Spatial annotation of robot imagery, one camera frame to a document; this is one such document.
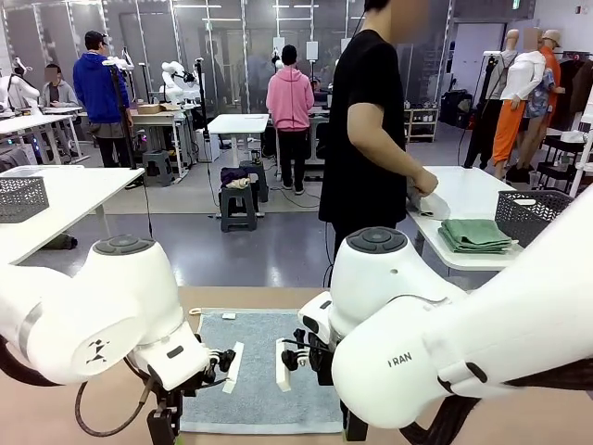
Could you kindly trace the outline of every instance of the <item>black trousers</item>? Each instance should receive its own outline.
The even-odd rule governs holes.
[[[347,236],[352,235],[354,232],[358,232],[358,230],[366,229],[368,227],[391,227],[393,229],[396,228],[396,225],[394,223],[381,221],[381,219],[376,218],[369,218],[367,221],[359,222],[332,222],[332,226],[335,232],[334,261],[335,257],[337,256],[337,251],[340,249],[342,241],[344,241]]]
[[[467,150],[463,167],[469,169],[480,155],[480,168],[484,170],[492,158],[492,146],[497,134],[498,118],[502,109],[501,100],[490,100],[482,112],[478,110],[477,120],[473,128],[472,140]]]
[[[99,144],[103,166],[106,169],[114,167],[130,167],[130,156],[128,155],[128,147],[126,146],[125,138],[97,137],[96,142]],[[113,146],[115,146],[115,150],[118,153],[119,162],[113,160]]]
[[[293,184],[292,160],[295,160],[295,189],[303,189],[305,158],[309,153],[309,130],[302,132],[278,131],[280,144],[280,169],[282,182],[287,187]]]

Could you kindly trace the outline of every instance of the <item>plastic basket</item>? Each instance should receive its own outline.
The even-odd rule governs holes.
[[[0,178],[0,223],[22,223],[48,207],[44,178]]]
[[[498,192],[498,228],[526,248],[573,202],[552,190]]]

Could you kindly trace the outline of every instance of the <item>brown table surface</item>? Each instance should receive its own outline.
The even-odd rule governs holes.
[[[258,287],[183,287],[183,307],[297,309],[315,297],[319,289]],[[198,319],[190,318],[194,329]],[[97,430],[112,429],[125,420],[136,406],[142,383],[119,364],[94,379],[82,401],[86,423]],[[138,418],[123,432],[107,439],[84,434],[74,420],[77,386],[32,388],[0,374],[2,415],[0,443],[10,445],[151,445],[145,424],[155,408],[148,399]],[[423,420],[430,421],[434,409]],[[528,389],[516,396],[482,402],[468,418],[456,445],[558,445],[593,443],[593,400],[584,392]],[[223,436],[184,434],[185,445],[337,445],[340,435],[310,436]],[[370,428],[372,444],[405,445],[397,431]]]

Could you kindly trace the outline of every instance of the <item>stack of folded cloth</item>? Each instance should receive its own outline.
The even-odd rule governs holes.
[[[512,245],[492,220],[445,220],[438,233],[455,253],[504,254]]]

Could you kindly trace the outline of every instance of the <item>gray partition wall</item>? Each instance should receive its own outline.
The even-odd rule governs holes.
[[[453,0],[431,0],[431,18],[418,36],[397,47],[402,83],[412,103],[435,101],[446,58]],[[344,39],[351,38],[364,0],[6,0],[3,4],[10,56],[33,68],[38,88],[44,66],[57,63],[71,82],[72,66],[85,51],[83,37],[108,36],[111,55],[126,47],[135,64],[136,95],[158,95],[161,63],[179,60],[188,71],[202,59],[208,110],[265,111],[273,38],[283,37],[298,52],[297,67],[326,88]],[[307,60],[307,42],[318,42],[318,60]]]

